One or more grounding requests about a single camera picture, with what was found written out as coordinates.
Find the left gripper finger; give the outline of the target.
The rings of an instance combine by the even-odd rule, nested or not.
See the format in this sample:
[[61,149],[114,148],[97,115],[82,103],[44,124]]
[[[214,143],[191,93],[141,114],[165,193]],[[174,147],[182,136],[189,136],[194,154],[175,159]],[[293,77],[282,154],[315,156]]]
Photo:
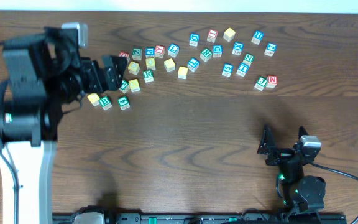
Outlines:
[[103,91],[116,91],[122,86],[123,73],[115,68],[101,69],[100,82]]
[[127,67],[127,59],[114,55],[103,55],[104,69],[109,77],[123,78]]

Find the green B block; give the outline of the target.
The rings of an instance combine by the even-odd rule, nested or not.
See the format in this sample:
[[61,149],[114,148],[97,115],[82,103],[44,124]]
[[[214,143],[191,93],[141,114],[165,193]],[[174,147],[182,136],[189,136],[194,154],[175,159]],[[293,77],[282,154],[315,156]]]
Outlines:
[[99,104],[101,105],[103,110],[108,110],[112,107],[112,103],[108,96],[104,96],[99,99]]

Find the yellow O block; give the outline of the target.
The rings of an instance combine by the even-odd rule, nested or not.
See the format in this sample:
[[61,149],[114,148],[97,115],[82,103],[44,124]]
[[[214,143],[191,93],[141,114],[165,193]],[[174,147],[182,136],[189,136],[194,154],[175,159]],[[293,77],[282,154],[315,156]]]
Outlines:
[[179,67],[179,69],[178,69],[178,78],[186,80],[187,73],[188,73],[188,68],[187,67]]
[[146,64],[147,70],[155,70],[156,69],[155,59],[153,57],[152,58],[146,58],[145,59],[145,64]]

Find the blue T block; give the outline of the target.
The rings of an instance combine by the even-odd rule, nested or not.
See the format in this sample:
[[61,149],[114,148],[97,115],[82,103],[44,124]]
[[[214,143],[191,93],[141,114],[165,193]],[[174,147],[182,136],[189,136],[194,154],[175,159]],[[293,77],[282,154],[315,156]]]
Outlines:
[[248,69],[249,69],[249,66],[247,64],[241,63],[237,69],[236,74],[241,77],[245,77]]

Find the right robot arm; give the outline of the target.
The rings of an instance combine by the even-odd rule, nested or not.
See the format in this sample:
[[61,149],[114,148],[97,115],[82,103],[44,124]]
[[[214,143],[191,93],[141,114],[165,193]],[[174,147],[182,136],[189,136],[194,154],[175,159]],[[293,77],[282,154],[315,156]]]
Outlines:
[[324,208],[325,181],[321,177],[305,175],[303,166],[314,161],[321,150],[321,142],[299,127],[298,141],[291,148],[276,146],[273,132],[264,126],[258,154],[266,155],[268,166],[277,166],[277,190],[289,211],[314,213]]

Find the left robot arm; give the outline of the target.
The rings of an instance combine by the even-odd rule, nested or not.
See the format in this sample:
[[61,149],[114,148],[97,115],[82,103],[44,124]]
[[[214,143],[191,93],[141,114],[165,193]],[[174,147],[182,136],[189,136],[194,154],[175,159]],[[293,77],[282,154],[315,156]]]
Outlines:
[[3,42],[9,78],[0,83],[0,171],[4,223],[52,222],[52,169],[64,104],[118,90],[127,59],[82,57],[87,33],[46,27]]

